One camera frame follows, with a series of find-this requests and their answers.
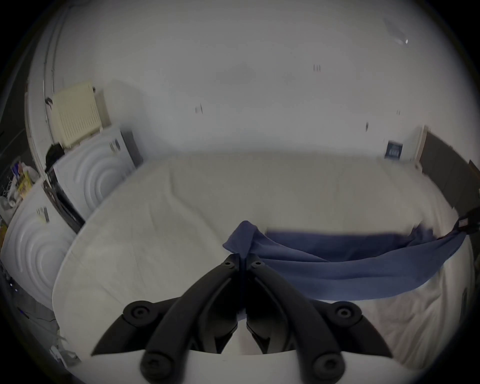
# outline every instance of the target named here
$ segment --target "blue cloth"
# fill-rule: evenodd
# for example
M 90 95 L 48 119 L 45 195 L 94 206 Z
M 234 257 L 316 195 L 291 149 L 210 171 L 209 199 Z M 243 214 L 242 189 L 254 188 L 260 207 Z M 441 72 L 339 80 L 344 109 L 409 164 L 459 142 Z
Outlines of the blue cloth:
M 269 231 L 248 221 L 224 248 L 259 256 L 306 297 L 366 300 L 398 295 L 429 280 L 462 245 L 464 232 L 437 239 L 421 225 L 409 235 L 325 235 Z

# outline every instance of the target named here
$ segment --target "black headboard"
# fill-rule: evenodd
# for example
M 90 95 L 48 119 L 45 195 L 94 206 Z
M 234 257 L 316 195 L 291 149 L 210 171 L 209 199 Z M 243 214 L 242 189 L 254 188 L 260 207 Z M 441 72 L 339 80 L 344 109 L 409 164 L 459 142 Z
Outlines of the black headboard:
M 421 140 L 419 151 L 422 172 L 442 191 L 460 216 L 480 206 L 480 177 L 473 163 L 467 163 L 451 146 L 430 131 Z M 480 253 L 480 233 L 470 236 L 473 254 Z

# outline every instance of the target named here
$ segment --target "white mattress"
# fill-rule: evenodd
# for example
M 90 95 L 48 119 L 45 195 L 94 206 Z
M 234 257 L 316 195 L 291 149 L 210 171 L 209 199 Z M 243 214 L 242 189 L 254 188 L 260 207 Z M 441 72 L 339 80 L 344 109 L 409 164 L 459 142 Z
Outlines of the white mattress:
M 87 221 L 63 261 L 53 308 L 84 360 L 127 304 L 180 296 L 222 262 L 222 243 L 243 220 L 262 231 L 331 233 L 409 233 L 423 222 L 441 236 L 456 219 L 412 164 L 280 153 L 148 163 Z M 463 290 L 473 284 L 472 263 L 466 240 L 416 290 L 356 302 L 398 361 L 422 368 L 441 351 L 458 325 Z M 251 353 L 237 343 L 237 352 Z

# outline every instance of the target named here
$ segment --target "washing machine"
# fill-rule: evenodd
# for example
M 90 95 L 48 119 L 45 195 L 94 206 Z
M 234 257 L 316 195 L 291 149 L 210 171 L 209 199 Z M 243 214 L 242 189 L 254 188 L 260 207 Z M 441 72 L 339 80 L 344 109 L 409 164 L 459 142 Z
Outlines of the washing machine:
M 52 308 L 52 289 L 61 263 L 76 237 L 39 179 L 13 215 L 0 260 L 30 296 Z
M 82 141 L 53 165 L 56 185 L 83 220 L 134 170 L 122 132 L 116 127 Z

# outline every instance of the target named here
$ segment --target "black cable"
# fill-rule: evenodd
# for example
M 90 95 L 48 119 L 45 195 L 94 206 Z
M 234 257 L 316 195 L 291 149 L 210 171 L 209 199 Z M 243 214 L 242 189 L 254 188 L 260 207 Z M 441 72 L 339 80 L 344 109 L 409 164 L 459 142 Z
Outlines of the black cable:
M 51 323 L 52 321 L 56 320 L 55 318 L 53 318 L 52 320 L 47 320 L 47 319 L 42 319 L 41 317 L 35 317 L 33 316 L 30 312 L 24 312 L 22 311 L 19 307 L 17 307 L 17 309 L 20 311 L 20 313 L 25 316 L 27 319 L 30 320 L 30 317 L 28 317 L 28 315 L 32 316 L 34 319 L 38 319 L 38 320 L 43 320 L 43 321 L 46 321 L 47 323 Z

